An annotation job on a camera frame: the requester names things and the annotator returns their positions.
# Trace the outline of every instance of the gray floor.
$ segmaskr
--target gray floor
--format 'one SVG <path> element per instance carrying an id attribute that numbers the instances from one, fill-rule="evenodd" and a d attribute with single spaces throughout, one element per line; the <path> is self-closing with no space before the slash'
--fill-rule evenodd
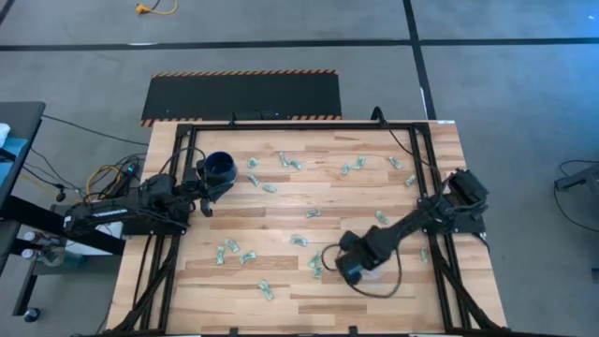
<path id="1" fill-rule="evenodd" d="M 163 2 L 168 9 L 170 2 Z M 181 0 L 169 17 L 138 17 L 136 3 L 17 0 L 0 27 L 0 44 L 408 37 L 400 1 Z M 599 34 L 599 1 L 413 3 L 421 38 Z M 486 222 L 509 326 L 595 336 L 599 285 L 591 267 L 599 267 L 599 235 L 563 219 L 552 181 L 563 160 L 599 158 L 599 46 L 423 52 L 438 118 L 457 121 L 468 165 L 491 192 Z M 336 68 L 347 118 L 367 117 L 374 105 L 389 118 L 424 118 L 408 47 L 0 52 L 0 100 L 42 100 L 50 115 L 144 141 L 149 130 L 138 127 L 139 116 L 152 73 L 278 68 Z M 52 121 L 44 122 L 34 147 L 77 184 L 99 165 L 144 151 Z M 38 159 L 28 161 L 41 164 Z M 18 182 L 15 194 L 42 206 L 52 200 L 28 182 Z M 559 197 L 572 216 L 596 226 L 599 214 L 585 188 Z M 0 325 L 7 336 L 94 332 L 116 279 L 44 277 L 32 304 L 45 315 L 24 324 L 10 316 L 24 273 L 25 264 L 11 258 L 0 278 Z"/>

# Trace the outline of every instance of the wooden table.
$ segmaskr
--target wooden table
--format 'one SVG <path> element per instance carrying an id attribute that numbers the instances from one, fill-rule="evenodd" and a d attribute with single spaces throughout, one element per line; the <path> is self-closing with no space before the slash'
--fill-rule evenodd
<path id="1" fill-rule="evenodd" d="M 176 123 L 154 124 L 144 168 L 146 178 L 171 155 L 175 128 Z M 410 148 L 406 131 L 394 133 Z M 465 166 L 455 125 L 431 122 L 431 136 L 443 173 Z M 424 141 L 419 143 L 424 152 Z M 428 247 L 422 233 L 411 235 L 400 245 L 403 279 L 391 299 L 365 298 L 334 272 L 324 271 L 322 279 L 314 279 L 307 266 L 316 251 L 337 242 L 347 229 L 361 235 L 371 225 L 381 226 L 375 211 L 382 211 L 393 223 L 415 208 L 418 187 L 404 184 L 414 173 L 413 158 L 387 131 L 200 131 L 197 147 L 206 154 L 230 153 L 240 176 L 213 205 L 214 217 L 206 218 L 197 211 L 190 219 L 191 227 L 182 238 L 177 261 L 168 333 L 228 333 L 230 327 L 240 328 L 240 333 L 339 333 L 347 332 L 352 325 L 360 332 L 443 331 L 432 263 L 420 257 L 420 248 Z M 300 161 L 304 169 L 283 168 L 279 151 L 285 151 L 288 159 Z M 359 155 L 366 156 L 365 167 L 342 176 L 342 165 L 355 163 Z M 390 155 L 402 162 L 401 170 L 388 163 Z M 246 163 L 252 156 L 259 159 L 259 164 L 248 169 Z M 183 157 L 179 168 L 183 167 Z M 269 194 L 254 187 L 245 176 L 248 171 L 261 183 L 276 186 L 278 192 Z M 431 183 L 430 174 L 427 180 Z M 322 210 L 322 216 L 306 219 L 306 212 L 315 208 Z M 292 234 L 307 238 L 309 245 L 289 244 Z M 234 240 L 241 251 L 233 254 L 227 248 L 225 264 L 217 266 L 217 246 L 224 246 L 227 238 Z M 109 328 L 131 308 L 145 241 L 145 237 L 127 241 Z M 455 235 L 455 242 L 464 285 L 489 317 L 504 325 L 486 247 L 468 234 Z M 249 251 L 255 251 L 257 259 L 241 265 L 240 255 Z M 326 256 L 330 264 L 334 255 L 330 252 Z M 359 286 L 379 293 L 391 289 L 397 278 L 397 263 L 390 260 L 380 270 L 378 279 Z M 267 301 L 258 290 L 261 280 L 270 283 L 273 301 Z M 458 326 L 457 305 L 450 288 L 448 297 L 454 325 Z M 157 325 L 161 290 L 155 298 L 150 327 Z"/>

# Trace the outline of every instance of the black metal frame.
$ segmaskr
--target black metal frame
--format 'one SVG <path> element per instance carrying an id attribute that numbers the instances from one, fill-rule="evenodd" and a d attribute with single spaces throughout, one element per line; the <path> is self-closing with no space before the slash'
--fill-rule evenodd
<path id="1" fill-rule="evenodd" d="M 196 146 L 197 133 L 199 131 L 218 131 L 218 130 L 323 130 L 323 129 L 339 129 L 339 130 L 404 130 L 409 133 L 410 142 L 412 145 L 412 152 L 414 157 L 414 163 L 416 166 L 416 180 L 418 182 L 418 188 L 420 192 L 420 197 L 425 198 L 428 195 L 426 178 L 423 168 L 423 161 L 420 155 L 420 149 L 418 146 L 418 133 L 422 135 L 424 139 L 424 145 L 427 152 L 428 163 L 431 167 L 431 176 L 432 182 L 434 185 L 435 193 L 441 188 L 441 177 L 439 175 L 439 171 L 436 168 L 436 158 L 432 146 L 431 139 L 431 130 L 429 124 L 426 122 L 412 122 L 412 123 L 401 123 L 401 122 L 388 122 L 383 112 L 376 108 L 373 112 L 372 118 L 370 121 L 339 121 L 339 122 L 303 122 L 303 121 L 295 121 L 295 122 L 281 122 L 281 123 L 273 123 L 273 122 L 262 122 L 262 121 L 244 121 L 244 122 L 236 122 L 236 121 L 223 121 L 222 123 L 213 122 L 209 124 L 201 124 L 201 125 L 178 125 L 177 135 L 175 139 L 175 143 L 173 146 L 173 154 L 177 153 L 182 148 L 183 136 L 188 135 L 188 147 Z M 193 161 L 193 151 L 187 151 L 185 157 L 185 167 L 190 167 Z M 169 169 L 169 173 L 175 175 L 177 173 L 177 163 L 178 160 L 173 160 Z M 435 283 L 437 286 L 439 304 L 441 306 L 441 314 L 444 323 L 444 329 L 446 333 L 458 333 L 461 335 L 526 335 L 526 336 L 541 336 L 538 334 L 516 334 L 514 332 L 509 332 L 509 330 L 502 329 L 496 324 L 494 324 L 490 319 L 484 314 L 484 312 L 475 304 L 473 298 L 468 294 L 468 291 L 461 284 L 460 278 L 460 267 L 457 259 L 455 244 L 453 242 L 453 238 L 451 234 L 444 235 L 447 258 L 448 261 L 443 257 L 441 253 L 441 249 L 439 247 L 439 243 L 437 241 L 437 234 L 435 233 L 427 233 L 429 245 L 431 248 L 431 256 L 433 263 L 433 270 L 435 276 Z M 153 252 L 153 265 L 151 266 L 151 271 L 157 270 L 157 265 L 159 263 L 160 257 L 162 255 L 162 246 L 163 243 L 160 243 L 164 240 L 164 237 L 159 237 L 156 243 L 156 249 Z M 179 243 L 180 237 L 173 237 L 173 242 L 176 241 Z M 155 273 L 151 272 L 150 277 L 152 278 Z M 447 297 L 446 292 L 446 283 L 445 279 L 452 285 L 454 290 L 456 291 L 458 305 L 460 308 L 460 320 L 461 327 L 455 328 L 451 318 L 451 311 L 449 307 L 449 299 Z M 166 276 L 165 278 L 165 290 L 163 293 L 162 306 L 160 310 L 160 320 L 158 324 L 157 330 L 148 330 L 147 322 L 150 320 L 150 309 L 148 309 L 145 320 L 143 320 L 143 324 L 140 326 L 140 330 L 135 331 L 123 331 L 114 333 L 114 335 L 123 335 L 123 336 L 132 336 L 135 335 L 144 335 L 144 333 L 155 335 L 157 331 L 162 334 L 166 333 L 167 323 L 168 323 L 168 310 L 170 306 L 170 298 L 172 296 L 172 288 L 174 282 L 174 269 Z M 472 316 L 479 327 L 482 330 L 472 330 L 472 325 L 470 322 L 470 316 Z M 348 327 L 350 335 L 358 335 L 358 329 L 356 327 Z M 237 335 L 238 330 L 235 327 L 231 328 L 231 335 Z M 347 334 L 322 334 L 323 336 L 347 336 Z M 404 336 L 407 334 L 361 334 L 364 336 Z M 203 334 L 203 336 L 226 336 L 226 335 L 210 335 Z M 288 336 L 288 335 L 277 335 L 272 334 L 270 337 L 274 336 Z"/>

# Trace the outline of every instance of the yellow wire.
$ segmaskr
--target yellow wire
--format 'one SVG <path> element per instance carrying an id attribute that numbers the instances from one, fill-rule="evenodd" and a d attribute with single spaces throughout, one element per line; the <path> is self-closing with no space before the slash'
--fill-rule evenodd
<path id="1" fill-rule="evenodd" d="M 147 8 L 147 7 L 145 7 L 143 10 L 145 12 L 150 12 L 150 13 L 154 13 L 154 14 L 158 14 L 158 15 L 170 15 L 170 14 L 176 12 L 177 8 L 179 7 L 179 0 L 174 0 L 174 2 L 175 2 L 175 6 L 171 10 L 166 11 L 166 12 L 161 12 L 161 11 L 158 11 L 158 10 L 153 10 L 153 9 L 150 9 L 150 8 Z"/>
<path id="2" fill-rule="evenodd" d="M 37 188 L 39 188 L 40 190 L 42 190 L 42 191 L 44 191 L 44 192 L 46 192 L 46 193 L 48 193 L 50 195 L 53 195 L 55 197 L 56 197 L 56 195 L 58 195 L 57 193 L 54 193 L 54 191 L 46 188 L 46 186 L 42 185 L 41 183 L 36 182 L 33 178 L 31 178 L 31 177 L 29 177 L 27 175 L 24 175 L 24 174 L 20 173 L 19 176 L 22 177 L 22 178 L 24 178 L 25 180 L 31 182 Z M 74 202 L 74 203 L 80 202 L 80 200 L 76 200 L 76 199 L 73 199 L 73 198 L 65 198 L 65 200 L 68 201 L 68 202 Z"/>
<path id="3" fill-rule="evenodd" d="M 121 171 L 118 168 L 116 168 L 115 166 L 105 165 L 105 166 L 101 167 L 99 170 L 97 170 L 94 174 L 92 174 L 87 179 L 87 183 L 85 183 L 85 193 L 87 193 L 88 196 L 92 194 L 92 190 L 91 190 L 92 180 L 95 178 L 95 176 L 97 176 L 98 174 L 102 173 L 103 171 L 105 171 L 107 169 L 113 170 L 116 173 L 116 183 L 115 184 L 117 184 L 121 181 L 121 175 L 122 175 Z M 112 192 L 112 188 L 114 188 L 114 185 L 110 188 L 110 190 L 107 192 L 107 194 Z"/>

